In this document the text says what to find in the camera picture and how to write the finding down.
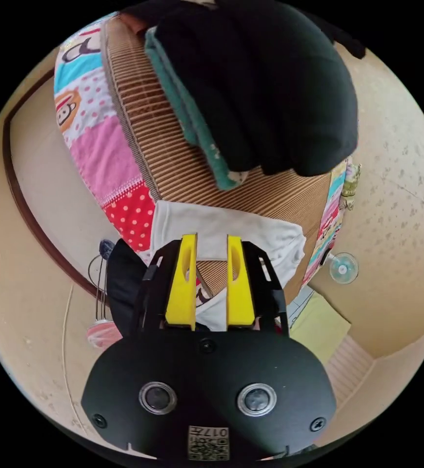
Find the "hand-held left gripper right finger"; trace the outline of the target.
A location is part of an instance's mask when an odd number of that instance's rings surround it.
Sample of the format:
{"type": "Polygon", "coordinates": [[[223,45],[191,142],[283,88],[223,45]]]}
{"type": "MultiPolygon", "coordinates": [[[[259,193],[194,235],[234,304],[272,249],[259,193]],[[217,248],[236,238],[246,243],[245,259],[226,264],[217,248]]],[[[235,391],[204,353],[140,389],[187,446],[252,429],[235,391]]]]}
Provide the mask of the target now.
{"type": "Polygon", "coordinates": [[[255,322],[249,275],[241,238],[227,237],[226,325],[253,326],[255,322]]]}

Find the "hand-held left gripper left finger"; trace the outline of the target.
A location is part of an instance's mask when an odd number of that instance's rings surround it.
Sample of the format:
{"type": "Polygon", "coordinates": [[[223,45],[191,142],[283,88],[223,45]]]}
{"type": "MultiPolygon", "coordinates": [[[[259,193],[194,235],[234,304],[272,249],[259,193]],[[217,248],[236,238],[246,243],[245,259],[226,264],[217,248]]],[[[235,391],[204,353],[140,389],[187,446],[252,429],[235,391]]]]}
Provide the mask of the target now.
{"type": "Polygon", "coordinates": [[[166,323],[171,327],[196,327],[196,254],[197,234],[184,235],[179,244],[165,312],[166,323]]]}

